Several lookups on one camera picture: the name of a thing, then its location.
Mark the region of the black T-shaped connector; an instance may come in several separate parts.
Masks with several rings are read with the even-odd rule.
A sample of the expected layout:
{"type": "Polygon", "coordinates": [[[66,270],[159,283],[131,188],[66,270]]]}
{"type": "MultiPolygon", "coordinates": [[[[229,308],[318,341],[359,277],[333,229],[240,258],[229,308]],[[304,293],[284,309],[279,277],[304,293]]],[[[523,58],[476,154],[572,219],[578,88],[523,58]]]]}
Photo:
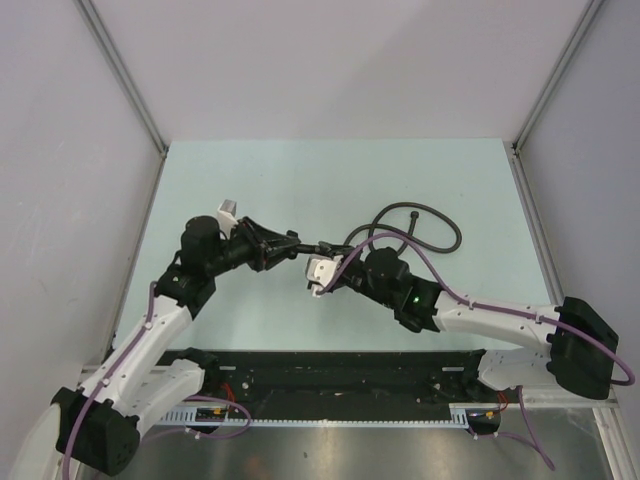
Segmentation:
{"type": "Polygon", "coordinates": [[[286,236],[288,238],[289,245],[287,247],[288,255],[293,258],[298,255],[312,255],[320,253],[320,246],[318,244],[308,244],[304,243],[300,238],[299,234],[293,230],[288,230],[286,232],[286,236]]]}

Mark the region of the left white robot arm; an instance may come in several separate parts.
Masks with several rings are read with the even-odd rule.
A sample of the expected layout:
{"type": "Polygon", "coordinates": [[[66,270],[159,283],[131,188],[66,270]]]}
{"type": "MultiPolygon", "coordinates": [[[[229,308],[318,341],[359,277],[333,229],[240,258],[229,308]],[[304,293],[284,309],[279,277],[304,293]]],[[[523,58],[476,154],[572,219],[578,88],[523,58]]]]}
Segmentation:
{"type": "Polygon", "coordinates": [[[147,310],[135,329],[79,387],[61,388],[52,400],[60,409],[62,478],[69,478],[72,461],[121,473],[158,418],[191,395],[214,397],[220,374],[189,360],[148,389],[142,383],[215,293],[218,276],[242,265],[269,270],[296,258],[300,244],[297,233],[277,233],[248,217],[229,230],[211,216],[188,220],[172,262],[148,288],[147,310]]]}

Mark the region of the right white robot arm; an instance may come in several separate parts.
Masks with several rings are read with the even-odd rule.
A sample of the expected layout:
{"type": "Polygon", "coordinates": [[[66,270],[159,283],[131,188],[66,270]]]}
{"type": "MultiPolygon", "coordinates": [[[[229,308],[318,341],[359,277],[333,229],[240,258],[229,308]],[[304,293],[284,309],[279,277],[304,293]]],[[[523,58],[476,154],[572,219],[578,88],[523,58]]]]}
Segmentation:
{"type": "Polygon", "coordinates": [[[463,393],[484,401],[496,390],[556,384],[591,400],[605,400],[613,385],[619,337],[585,301],[517,305],[459,294],[436,277],[411,273],[392,248],[362,257],[313,255],[305,271],[315,297],[346,287],[390,309],[414,333],[470,333],[512,344],[486,351],[461,376],[463,393]]]}

